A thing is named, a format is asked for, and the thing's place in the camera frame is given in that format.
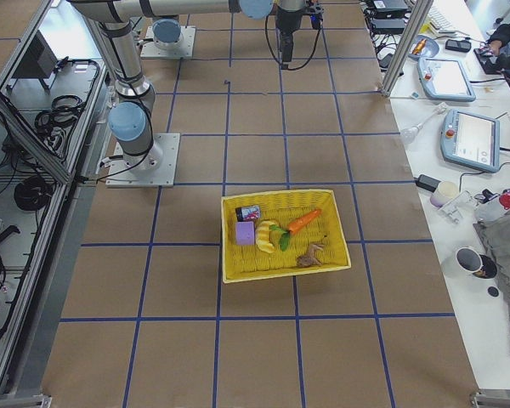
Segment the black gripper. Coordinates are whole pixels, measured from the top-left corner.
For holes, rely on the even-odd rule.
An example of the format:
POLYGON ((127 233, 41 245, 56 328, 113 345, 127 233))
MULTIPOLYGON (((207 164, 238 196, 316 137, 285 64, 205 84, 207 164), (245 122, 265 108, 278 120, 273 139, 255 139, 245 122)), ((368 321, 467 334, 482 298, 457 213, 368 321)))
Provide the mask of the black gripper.
POLYGON ((313 30, 320 30, 323 21, 323 7, 318 1, 283 0, 277 3, 275 26, 280 33, 280 67, 288 68, 292 62, 293 34, 301 27, 302 19, 308 16, 313 30))

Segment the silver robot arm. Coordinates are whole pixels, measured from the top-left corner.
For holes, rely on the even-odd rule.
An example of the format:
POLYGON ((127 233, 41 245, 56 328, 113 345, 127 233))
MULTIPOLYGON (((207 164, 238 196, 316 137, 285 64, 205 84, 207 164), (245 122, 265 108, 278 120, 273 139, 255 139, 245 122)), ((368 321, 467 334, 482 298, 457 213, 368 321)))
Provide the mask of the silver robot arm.
POLYGON ((163 18, 152 24, 153 40, 158 48, 176 47, 182 39, 182 29, 179 22, 171 18, 163 18))
POLYGON ((98 26, 108 56, 105 63, 115 73, 120 98, 108 123, 122 148, 124 171, 135 175, 160 165, 163 153, 156 145, 151 122, 155 89, 143 73, 132 34, 133 17, 155 20, 154 43, 176 43, 181 36, 175 19, 179 14, 243 13, 254 20, 273 15, 279 31, 276 61, 283 70, 290 69, 294 32, 300 29, 302 18, 308 16, 317 31, 323 22, 323 8, 317 1, 72 1, 71 5, 98 26))

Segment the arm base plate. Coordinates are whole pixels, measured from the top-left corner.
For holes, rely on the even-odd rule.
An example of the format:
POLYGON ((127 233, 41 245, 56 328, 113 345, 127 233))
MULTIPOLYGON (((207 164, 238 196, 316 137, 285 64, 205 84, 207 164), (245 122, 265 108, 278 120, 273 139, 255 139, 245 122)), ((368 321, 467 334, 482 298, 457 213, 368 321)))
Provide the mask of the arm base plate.
POLYGON ((110 188, 172 187, 180 145, 179 133, 155 133, 149 155, 137 167, 133 156, 110 164, 111 176, 105 179, 110 188))
POLYGON ((179 60, 191 59, 194 51, 196 27, 181 26, 181 34, 177 42, 154 42, 153 27, 146 31, 144 43, 140 51, 142 59, 179 60))

